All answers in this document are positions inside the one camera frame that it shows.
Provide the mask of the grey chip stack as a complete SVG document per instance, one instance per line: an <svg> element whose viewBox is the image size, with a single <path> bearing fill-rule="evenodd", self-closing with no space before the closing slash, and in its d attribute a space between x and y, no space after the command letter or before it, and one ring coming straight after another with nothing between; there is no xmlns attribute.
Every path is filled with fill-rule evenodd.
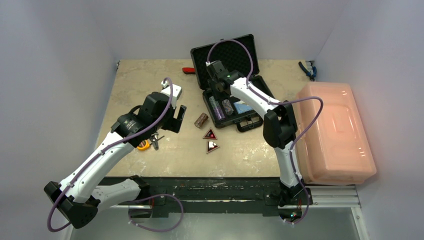
<svg viewBox="0 0 424 240"><path fill-rule="evenodd" d="M215 98L213 96L210 96L208 98L210 105L212 106L212 108L218 108L220 107L219 103L215 100Z"/></svg>

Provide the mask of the mixed colour chip stack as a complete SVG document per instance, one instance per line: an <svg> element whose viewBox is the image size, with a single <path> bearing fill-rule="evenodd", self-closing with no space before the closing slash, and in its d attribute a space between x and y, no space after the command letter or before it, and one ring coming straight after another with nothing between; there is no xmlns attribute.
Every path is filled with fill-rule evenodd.
<svg viewBox="0 0 424 240"><path fill-rule="evenodd" d="M231 115L234 113L234 109L233 109L232 104L231 104L231 102L230 102L230 100L229 100L229 99L225 99L225 100L223 100L223 101L221 102L221 104L222 104L222 106L223 106L223 108L224 108L225 113L226 113L228 116L231 116Z"/></svg>

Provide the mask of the purple chip stack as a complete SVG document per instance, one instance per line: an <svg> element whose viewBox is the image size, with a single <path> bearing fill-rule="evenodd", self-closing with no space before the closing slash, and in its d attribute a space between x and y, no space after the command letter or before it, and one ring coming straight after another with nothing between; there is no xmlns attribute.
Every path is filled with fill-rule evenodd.
<svg viewBox="0 0 424 240"><path fill-rule="evenodd" d="M213 111L217 121L222 121L226 118L222 108L219 105L214 106Z"/></svg>

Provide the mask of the brown chip roll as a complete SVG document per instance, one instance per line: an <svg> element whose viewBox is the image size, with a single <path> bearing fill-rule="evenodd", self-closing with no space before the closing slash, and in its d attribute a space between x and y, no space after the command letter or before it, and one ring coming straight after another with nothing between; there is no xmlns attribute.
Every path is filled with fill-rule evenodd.
<svg viewBox="0 0 424 240"><path fill-rule="evenodd" d="M194 122L194 126L201 129L208 119L209 119L209 116L203 112Z"/></svg>

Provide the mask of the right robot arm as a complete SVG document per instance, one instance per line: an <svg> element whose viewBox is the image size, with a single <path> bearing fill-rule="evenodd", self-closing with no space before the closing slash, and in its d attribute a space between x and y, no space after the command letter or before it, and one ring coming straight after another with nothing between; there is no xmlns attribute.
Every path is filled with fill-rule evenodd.
<svg viewBox="0 0 424 240"><path fill-rule="evenodd" d="M229 71L220 60L206 63L211 79L209 84L219 96L233 96L250 106L263 120L262 136L274 149L279 167L281 188L280 205L288 205L311 196L305 187L295 156L295 138L298 130L293 106L279 101L254 86L239 71Z"/></svg>

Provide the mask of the black poker set case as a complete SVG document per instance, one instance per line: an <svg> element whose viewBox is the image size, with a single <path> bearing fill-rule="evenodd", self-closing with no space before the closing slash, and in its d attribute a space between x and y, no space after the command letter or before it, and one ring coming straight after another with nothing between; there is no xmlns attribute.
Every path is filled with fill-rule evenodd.
<svg viewBox="0 0 424 240"><path fill-rule="evenodd" d="M254 110L242 110L239 98L230 94L230 84L249 77L251 85L272 96L259 75L255 38L247 34L218 45L208 44L190 50L194 71L211 120L217 129L236 125L239 132L262 126L263 119Z"/></svg>

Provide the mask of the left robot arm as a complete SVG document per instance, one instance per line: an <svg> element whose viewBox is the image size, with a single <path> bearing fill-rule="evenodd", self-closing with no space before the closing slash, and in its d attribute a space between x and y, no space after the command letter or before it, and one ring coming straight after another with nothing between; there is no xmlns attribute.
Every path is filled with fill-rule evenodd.
<svg viewBox="0 0 424 240"><path fill-rule="evenodd" d="M98 212L125 202L142 205L165 193L153 194L150 185L140 176L131 176L113 185L101 185L107 173L140 143L148 140L157 130L178 133L186 107L182 105L174 118L179 93L163 89L149 94L142 105L121 115L112 125L99 147L77 170L60 182L50 181L44 192L53 203L47 217L50 232L63 227L52 227L52 216L59 210L68 224L79 229L91 222Z"/></svg>

